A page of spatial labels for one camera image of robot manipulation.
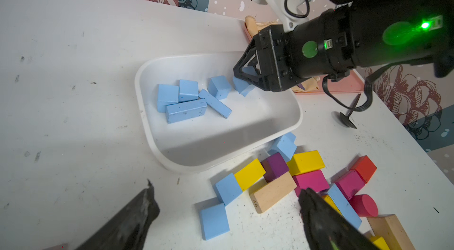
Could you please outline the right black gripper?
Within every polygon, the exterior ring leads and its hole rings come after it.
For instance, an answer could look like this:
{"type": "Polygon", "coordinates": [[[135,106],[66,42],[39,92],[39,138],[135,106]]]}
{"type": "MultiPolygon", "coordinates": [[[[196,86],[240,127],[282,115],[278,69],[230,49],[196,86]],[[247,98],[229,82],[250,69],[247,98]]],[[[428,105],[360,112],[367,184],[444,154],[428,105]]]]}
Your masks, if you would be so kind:
{"type": "Polygon", "coordinates": [[[294,87],[286,33],[282,25],[270,25],[250,41],[234,66],[234,76],[264,91],[283,92],[294,87]]]}

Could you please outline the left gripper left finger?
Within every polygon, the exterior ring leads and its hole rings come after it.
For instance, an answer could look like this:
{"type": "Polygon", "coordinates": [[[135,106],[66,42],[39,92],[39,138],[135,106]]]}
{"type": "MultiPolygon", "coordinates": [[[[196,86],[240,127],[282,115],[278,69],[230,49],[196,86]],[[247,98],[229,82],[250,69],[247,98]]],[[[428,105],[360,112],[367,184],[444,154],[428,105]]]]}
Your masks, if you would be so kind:
{"type": "Polygon", "coordinates": [[[144,248],[148,230],[159,214],[154,187],[149,181],[147,188],[139,192],[78,249],[141,250],[144,248]]]}

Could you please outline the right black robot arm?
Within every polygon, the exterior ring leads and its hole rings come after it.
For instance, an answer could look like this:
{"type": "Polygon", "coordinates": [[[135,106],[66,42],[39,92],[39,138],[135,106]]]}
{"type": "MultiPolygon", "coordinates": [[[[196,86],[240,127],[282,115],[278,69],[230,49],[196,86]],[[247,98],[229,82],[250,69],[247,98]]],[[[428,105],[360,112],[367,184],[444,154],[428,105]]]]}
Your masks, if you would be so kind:
{"type": "Polygon", "coordinates": [[[234,66],[234,76],[264,90],[286,91],[322,76],[322,88],[352,69],[376,66],[364,81],[365,103],[373,83],[400,64],[433,64],[438,78],[454,68],[454,0],[329,0],[336,9],[308,19],[297,13],[309,0],[254,0],[281,20],[255,35],[234,66]]]}

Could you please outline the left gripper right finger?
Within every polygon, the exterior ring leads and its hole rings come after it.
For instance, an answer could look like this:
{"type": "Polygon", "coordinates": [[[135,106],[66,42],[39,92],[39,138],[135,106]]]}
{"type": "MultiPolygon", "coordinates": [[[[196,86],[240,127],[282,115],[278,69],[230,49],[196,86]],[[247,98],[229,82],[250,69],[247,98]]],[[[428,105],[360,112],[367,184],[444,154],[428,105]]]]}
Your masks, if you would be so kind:
{"type": "Polygon", "coordinates": [[[377,247],[312,189],[299,196],[300,216],[311,250],[376,250],[377,247]]]}

